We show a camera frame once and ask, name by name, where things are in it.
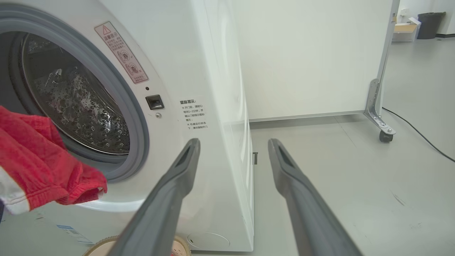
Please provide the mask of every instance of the power cord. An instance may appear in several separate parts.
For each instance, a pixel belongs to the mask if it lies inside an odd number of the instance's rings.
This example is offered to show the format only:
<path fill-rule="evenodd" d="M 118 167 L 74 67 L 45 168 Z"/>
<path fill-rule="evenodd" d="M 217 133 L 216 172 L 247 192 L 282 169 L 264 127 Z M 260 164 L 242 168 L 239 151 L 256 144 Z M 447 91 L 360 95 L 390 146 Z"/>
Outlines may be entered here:
<path fill-rule="evenodd" d="M 435 147 L 435 146 L 434 146 L 434 145 L 433 145 L 433 144 L 432 144 L 432 143 L 431 143 L 423 134 L 421 134 L 421 133 L 419 132 L 419 130 L 417 130 L 417 129 L 414 127 L 414 125 L 412 125 L 411 123 L 409 123 L 408 120 L 402 118 L 401 116 L 399 116 L 399 114 L 397 114 L 397 113 L 395 113 L 395 112 L 392 112 L 392 111 L 390 111 L 390 110 L 388 110 L 388 109 L 386 109 L 386 108 L 384 108 L 384 107 L 382 107 L 382 108 L 383 108 L 384 110 L 387 110 L 388 112 L 394 114 L 395 116 L 397 116 L 397 117 L 403 119 L 403 121 L 407 122 L 407 123 L 408 123 L 412 128 L 414 128 L 414 130 L 415 130 L 417 133 L 419 133 L 419 134 L 420 134 L 420 135 L 421 135 L 421 136 L 422 136 L 422 137 L 423 137 L 423 138 L 424 138 L 424 139 L 425 139 L 433 148 L 435 148 L 439 153 L 441 153 L 441 155 L 447 157 L 448 159 L 450 159 L 452 162 L 455 163 L 455 159 L 453 159 L 453 158 L 451 158 L 450 156 L 444 154 L 442 151 L 439 150 L 439 148 Z"/>

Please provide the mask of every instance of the open box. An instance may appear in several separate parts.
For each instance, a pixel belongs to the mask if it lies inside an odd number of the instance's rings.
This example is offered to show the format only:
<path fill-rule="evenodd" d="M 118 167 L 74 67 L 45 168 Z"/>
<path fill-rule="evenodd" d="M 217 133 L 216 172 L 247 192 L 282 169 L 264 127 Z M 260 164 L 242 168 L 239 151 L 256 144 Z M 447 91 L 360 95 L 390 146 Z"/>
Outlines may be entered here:
<path fill-rule="evenodd" d="M 410 23 L 395 24 L 392 42 L 414 42 L 419 34 L 421 22 L 415 18 L 409 18 Z"/>

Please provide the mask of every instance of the caster wheel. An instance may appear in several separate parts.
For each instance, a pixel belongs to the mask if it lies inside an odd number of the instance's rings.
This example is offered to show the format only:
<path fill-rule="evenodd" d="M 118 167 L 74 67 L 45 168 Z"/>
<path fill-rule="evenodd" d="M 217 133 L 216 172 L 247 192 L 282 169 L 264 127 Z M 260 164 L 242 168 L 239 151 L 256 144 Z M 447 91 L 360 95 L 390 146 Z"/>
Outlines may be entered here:
<path fill-rule="evenodd" d="M 394 138 L 393 135 L 386 134 L 385 132 L 381 131 L 379 133 L 379 140 L 382 142 L 391 142 Z"/>

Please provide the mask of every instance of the black baseboard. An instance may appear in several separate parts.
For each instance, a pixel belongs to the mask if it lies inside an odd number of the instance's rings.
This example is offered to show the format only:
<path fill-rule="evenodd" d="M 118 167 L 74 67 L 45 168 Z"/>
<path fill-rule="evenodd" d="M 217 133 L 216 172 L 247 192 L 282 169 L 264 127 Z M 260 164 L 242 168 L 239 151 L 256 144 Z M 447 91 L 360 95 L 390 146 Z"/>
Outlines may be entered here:
<path fill-rule="evenodd" d="M 449 38 L 449 37 L 455 37 L 455 34 L 436 34 L 436 37 L 442 37 L 442 38 Z"/>

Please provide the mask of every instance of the washing machine door opening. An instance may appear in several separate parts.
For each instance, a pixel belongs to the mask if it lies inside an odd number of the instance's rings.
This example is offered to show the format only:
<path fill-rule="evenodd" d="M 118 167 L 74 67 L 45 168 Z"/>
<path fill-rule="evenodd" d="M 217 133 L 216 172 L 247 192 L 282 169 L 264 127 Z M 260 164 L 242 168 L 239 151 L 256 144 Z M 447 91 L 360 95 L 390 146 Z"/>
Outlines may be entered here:
<path fill-rule="evenodd" d="M 110 182 L 141 168 L 149 145 L 144 114 L 91 41 L 39 10 L 0 5 L 0 61 L 0 105 L 50 117 L 71 154 Z"/>
<path fill-rule="evenodd" d="M 57 44 L 24 34 L 17 39 L 21 44 L 19 68 L 40 112 L 68 138 L 91 150 L 128 154 L 130 139 L 125 119 L 101 82 Z"/>

